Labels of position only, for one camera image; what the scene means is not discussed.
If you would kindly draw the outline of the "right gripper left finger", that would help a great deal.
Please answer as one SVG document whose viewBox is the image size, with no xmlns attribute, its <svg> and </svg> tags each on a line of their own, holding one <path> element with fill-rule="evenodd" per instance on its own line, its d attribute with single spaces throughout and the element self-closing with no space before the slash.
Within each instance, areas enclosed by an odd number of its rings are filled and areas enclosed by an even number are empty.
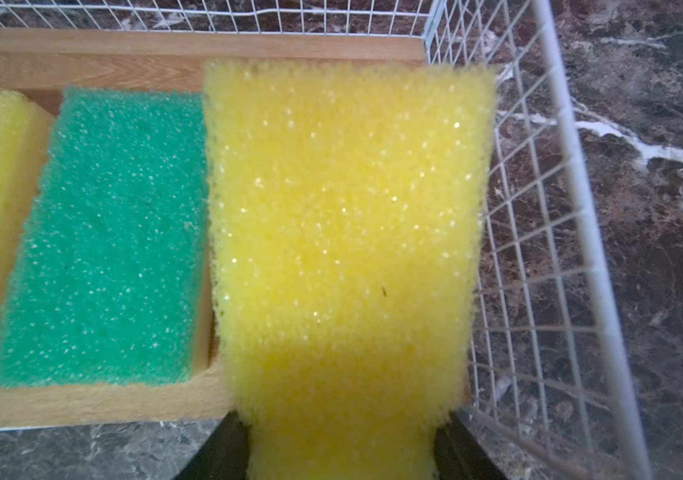
<svg viewBox="0 0 683 480">
<path fill-rule="evenodd" d="M 248 427 L 232 410 L 174 479 L 245 480 L 249 454 Z"/>
</svg>

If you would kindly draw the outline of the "green sponge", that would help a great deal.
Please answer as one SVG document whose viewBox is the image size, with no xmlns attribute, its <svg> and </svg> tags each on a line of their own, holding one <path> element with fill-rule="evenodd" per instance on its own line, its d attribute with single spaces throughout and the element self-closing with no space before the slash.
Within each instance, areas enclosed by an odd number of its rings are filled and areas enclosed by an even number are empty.
<svg viewBox="0 0 683 480">
<path fill-rule="evenodd" d="M 201 97 L 71 87 L 0 308 L 0 388 L 196 372 L 207 183 Z"/>
</svg>

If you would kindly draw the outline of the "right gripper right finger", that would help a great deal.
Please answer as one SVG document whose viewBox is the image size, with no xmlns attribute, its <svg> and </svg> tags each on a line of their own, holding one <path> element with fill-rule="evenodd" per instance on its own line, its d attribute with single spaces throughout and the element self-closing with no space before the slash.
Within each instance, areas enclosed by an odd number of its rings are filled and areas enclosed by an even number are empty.
<svg viewBox="0 0 683 480">
<path fill-rule="evenodd" d="M 433 455 L 440 480 L 507 480 L 457 412 L 437 429 Z"/>
</svg>

